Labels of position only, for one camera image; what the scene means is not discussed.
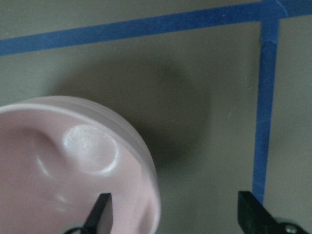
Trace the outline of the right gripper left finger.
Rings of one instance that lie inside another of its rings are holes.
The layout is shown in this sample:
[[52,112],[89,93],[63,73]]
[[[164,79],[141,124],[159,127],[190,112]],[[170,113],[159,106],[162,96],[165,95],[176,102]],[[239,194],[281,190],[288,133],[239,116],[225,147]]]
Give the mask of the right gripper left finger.
[[113,203],[110,193],[100,194],[84,224],[65,234],[110,234],[113,226]]

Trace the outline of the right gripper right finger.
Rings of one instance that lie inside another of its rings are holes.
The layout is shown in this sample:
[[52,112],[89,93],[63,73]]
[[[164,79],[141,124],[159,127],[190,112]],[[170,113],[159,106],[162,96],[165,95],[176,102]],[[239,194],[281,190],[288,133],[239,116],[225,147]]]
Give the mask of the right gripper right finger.
[[249,191],[238,192],[237,221],[245,234],[306,234],[299,225],[277,221]]

